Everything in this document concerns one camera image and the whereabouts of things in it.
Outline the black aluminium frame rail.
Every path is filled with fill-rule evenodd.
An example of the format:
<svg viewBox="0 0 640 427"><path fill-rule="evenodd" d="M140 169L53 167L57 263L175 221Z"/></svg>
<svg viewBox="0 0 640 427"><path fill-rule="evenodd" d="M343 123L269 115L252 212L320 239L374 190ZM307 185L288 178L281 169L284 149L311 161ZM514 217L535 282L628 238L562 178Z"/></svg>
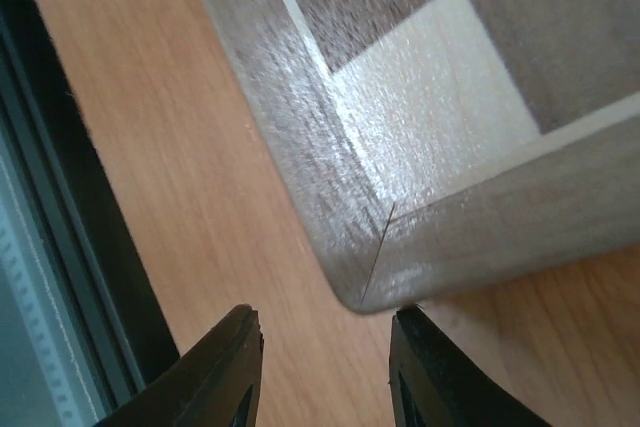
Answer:
<svg viewBox="0 0 640 427"><path fill-rule="evenodd" d="M3 140L109 415L179 354L35 0L1 0Z"/></svg>

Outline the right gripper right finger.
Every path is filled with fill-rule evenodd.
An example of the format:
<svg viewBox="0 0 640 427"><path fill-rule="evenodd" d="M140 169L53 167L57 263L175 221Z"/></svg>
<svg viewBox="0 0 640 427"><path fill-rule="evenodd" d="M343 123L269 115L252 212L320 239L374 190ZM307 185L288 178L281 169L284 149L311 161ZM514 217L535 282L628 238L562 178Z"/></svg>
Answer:
<svg viewBox="0 0 640 427"><path fill-rule="evenodd" d="M392 318L389 386L397 426L546 426L487 376L418 306Z"/></svg>

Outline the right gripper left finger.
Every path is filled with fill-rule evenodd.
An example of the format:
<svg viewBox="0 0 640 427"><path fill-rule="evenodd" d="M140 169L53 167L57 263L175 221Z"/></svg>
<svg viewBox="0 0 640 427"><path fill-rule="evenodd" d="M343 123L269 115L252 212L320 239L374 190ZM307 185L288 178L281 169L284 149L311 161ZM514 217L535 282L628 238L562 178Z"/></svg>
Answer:
<svg viewBox="0 0 640 427"><path fill-rule="evenodd" d="M160 378L100 426L254 426L264 338L258 312L232 308Z"/></svg>

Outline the wooden folding chess board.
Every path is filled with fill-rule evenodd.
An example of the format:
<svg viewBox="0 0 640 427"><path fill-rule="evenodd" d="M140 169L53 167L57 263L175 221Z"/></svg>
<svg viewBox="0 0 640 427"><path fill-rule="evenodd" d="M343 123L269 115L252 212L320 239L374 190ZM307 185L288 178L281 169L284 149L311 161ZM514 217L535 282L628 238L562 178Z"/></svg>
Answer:
<svg viewBox="0 0 640 427"><path fill-rule="evenodd" d="M202 0L338 299L639 240L639 0Z"/></svg>

